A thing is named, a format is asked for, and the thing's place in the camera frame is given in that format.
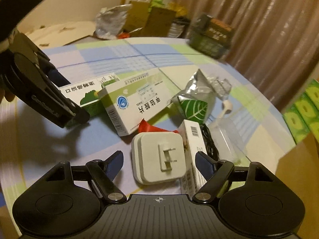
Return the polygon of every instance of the plastic bag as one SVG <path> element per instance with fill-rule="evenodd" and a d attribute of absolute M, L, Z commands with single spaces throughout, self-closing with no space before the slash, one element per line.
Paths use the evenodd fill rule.
<path fill-rule="evenodd" d="M 131 4 L 124 4 L 107 9 L 102 8 L 96 16 L 95 34 L 102 39 L 116 39 L 126 22 L 127 11 L 132 8 Z"/>
<path fill-rule="evenodd" d="M 149 12 L 152 10 L 152 7 L 167 8 L 168 0 L 152 0 L 149 8 Z"/>
<path fill-rule="evenodd" d="M 228 98 L 231 84 L 227 79 L 206 78 L 200 69 L 190 78 L 184 90 L 177 93 L 172 102 L 178 107 L 183 118 L 204 123 L 215 105 L 216 97 Z"/>

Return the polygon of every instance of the black cable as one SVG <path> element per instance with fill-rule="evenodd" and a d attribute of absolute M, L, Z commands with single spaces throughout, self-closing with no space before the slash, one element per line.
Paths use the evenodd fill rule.
<path fill-rule="evenodd" d="M 202 124 L 202 125 L 200 125 L 200 130 L 201 130 L 202 135 L 203 135 L 207 155 L 210 158 L 212 158 L 213 160 L 218 161 L 219 160 L 219 152 L 218 152 L 218 150 L 215 146 L 215 143 L 212 139 L 212 135 L 211 135 L 209 128 L 205 124 Z"/>

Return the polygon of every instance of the screw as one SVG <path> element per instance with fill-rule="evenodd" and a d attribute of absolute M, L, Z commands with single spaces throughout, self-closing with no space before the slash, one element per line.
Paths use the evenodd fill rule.
<path fill-rule="evenodd" d="M 201 201 L 205 201 L 211 198 L 211 196 L 206 192 L 197 193 L 195 198 Z"/>
<path fill-rule="evenodd" d="M 120 199 L 123 199 L 123 194 L 118 193 L 118 192 L 113 192 L 113 193 L 109 194 L 107 197 L 108 197 L 110 200 L 118 201 L 118 200 L 120 200 Z"/>

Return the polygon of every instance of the white plastic bag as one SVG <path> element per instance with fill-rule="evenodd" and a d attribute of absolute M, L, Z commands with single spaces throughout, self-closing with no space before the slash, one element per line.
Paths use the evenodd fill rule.
<path fill-rule="evenodd" d="M 96 16 L 95 34 L 102 39 L 116 39 L 117 34 L 125 24 L 127 11 L 131 4 L 124 4 L 112 8 L 102 8 Z"/>

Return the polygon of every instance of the green and white box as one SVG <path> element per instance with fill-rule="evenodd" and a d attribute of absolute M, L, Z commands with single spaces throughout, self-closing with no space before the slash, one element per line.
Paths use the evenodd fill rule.
<path fill-rule="evenodd" d="M 118 81 L 119 78 L 114 73 L 105 74 L 89 80 L 68 84 L 59 87 L 61 93 L 75 102 L 90 114 L 95 116 L 104 112 L 103 105 L 99 102 L 98 91 L 105 86 Z"/>
<path fill-rule="evenodd" d="M 132 134 L 142 119 L 148 121 L 170 104 L 172 96 L 164 82 L 165 77 L 154 68 L 98 92 L 119 136 Z"/>

